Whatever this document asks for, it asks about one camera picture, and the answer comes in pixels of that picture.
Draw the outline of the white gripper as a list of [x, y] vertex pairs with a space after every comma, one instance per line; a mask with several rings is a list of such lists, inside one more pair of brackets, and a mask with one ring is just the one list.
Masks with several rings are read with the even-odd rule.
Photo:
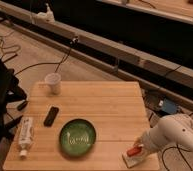
[[147, 155], [157, 153], [161, 149], [153, 129], [145, 131], [141, 135], [141, 138], [137, 138], [133, 144], [133, 147], [139, 147], [141, 144], [143, 145], [144, 149], [140, 153], [134, 155], [136, 160], [144, 160]]

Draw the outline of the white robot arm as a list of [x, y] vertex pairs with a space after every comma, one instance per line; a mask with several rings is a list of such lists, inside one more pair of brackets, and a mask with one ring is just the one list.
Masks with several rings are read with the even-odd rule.
[[186, 114], [164, 116], [139, 138], [142, 150], [135, 155], [144, 159], [171, 142], [183, 145], [193, 152], [193, 119]]

